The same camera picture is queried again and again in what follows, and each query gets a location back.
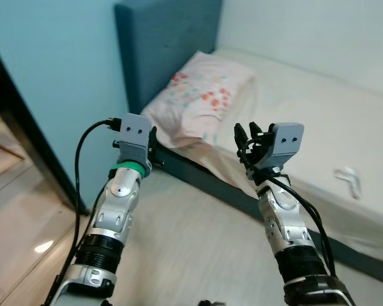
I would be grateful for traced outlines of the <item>white plastic packet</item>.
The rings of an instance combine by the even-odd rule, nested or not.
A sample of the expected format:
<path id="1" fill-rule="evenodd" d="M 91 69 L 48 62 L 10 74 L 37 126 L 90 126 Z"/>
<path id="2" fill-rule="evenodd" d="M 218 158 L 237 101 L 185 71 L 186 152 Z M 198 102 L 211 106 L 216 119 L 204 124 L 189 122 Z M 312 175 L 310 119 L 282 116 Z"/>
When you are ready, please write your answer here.
<path id="1" fill-rule="evenodd" d="M 361 200 L 363 197 L 363 190 L 361 189 L 361 179 L 358 172 L 352 167 L 342 167 L 334 170 L 334 177 L 342 180 L 349 187 L 349 192 L 355 200 Z"/>

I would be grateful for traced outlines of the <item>pink dotted pillow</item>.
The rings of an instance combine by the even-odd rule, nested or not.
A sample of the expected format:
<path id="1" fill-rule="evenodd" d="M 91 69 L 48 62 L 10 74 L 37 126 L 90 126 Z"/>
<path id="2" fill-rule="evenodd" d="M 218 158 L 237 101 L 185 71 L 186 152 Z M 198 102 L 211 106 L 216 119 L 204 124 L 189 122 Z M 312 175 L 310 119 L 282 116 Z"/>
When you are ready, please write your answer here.
<path id="1" fill-rule="evenodd" d="M 243 64 L 195 52 L 142 115 L 165 147 L 214 145 L 224 118 L 253 79 L 255 71 Z"/>

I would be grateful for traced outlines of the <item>black door frame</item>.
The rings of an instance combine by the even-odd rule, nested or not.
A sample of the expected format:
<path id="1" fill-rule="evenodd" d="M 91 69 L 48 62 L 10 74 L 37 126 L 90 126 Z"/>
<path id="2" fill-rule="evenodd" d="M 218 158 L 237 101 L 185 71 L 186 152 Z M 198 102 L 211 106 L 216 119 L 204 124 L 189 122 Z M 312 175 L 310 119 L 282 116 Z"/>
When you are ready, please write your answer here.
<path id="1" fill-rule="evenodd" d="M 36 119 L 28 109 L 19 88 L 13 82 L 4 61 L 0 58 L 0 119 L 19 141 L 43 179 L 51 185 L 57 197 L 68 208 L 83 215 L 84 208 L 76 207 L 75 188 L 52 147 L 47 142 Z"/>

